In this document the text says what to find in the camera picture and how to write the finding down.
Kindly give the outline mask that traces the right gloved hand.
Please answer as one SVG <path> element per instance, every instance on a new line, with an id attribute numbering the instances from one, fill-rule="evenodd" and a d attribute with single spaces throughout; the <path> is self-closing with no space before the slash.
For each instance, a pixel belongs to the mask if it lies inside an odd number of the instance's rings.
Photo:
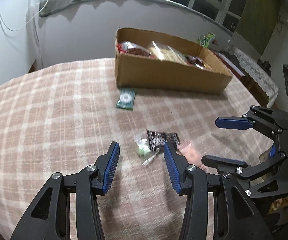
<path id="1" fill-rule="evenodd" d="M 269 158 L 271 148 L 267 149 L 265 152 L 261 153 L 259 156 L 260 163 L 263 163 Z M 274 213 L 275 211 L 282 211 L 288 208 L 288 197 L 277 199 L 276 201 L 272 202 L 269 211 L 267 212 L 268 215 Z"/>

